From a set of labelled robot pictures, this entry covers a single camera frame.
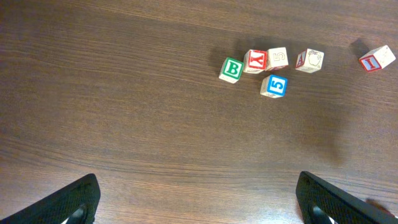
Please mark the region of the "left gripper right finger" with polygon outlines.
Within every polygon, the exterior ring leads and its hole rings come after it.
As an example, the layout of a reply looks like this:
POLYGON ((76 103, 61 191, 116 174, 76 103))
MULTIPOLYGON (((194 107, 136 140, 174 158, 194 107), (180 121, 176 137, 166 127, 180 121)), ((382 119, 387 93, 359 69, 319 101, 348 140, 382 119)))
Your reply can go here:
POLYGON ((296 190, 304 223, 389 223, 397 218, 329 182, 302 171, 296 190))

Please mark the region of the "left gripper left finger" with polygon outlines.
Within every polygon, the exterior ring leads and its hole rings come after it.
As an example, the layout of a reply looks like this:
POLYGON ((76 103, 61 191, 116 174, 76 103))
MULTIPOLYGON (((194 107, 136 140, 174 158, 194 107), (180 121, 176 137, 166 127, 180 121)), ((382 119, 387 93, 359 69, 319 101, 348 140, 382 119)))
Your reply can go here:
POLYGON ((95 222, 100 201, 99 183, 87 174, 38 202, 1 220, 1 223, 86 223, 95 222))

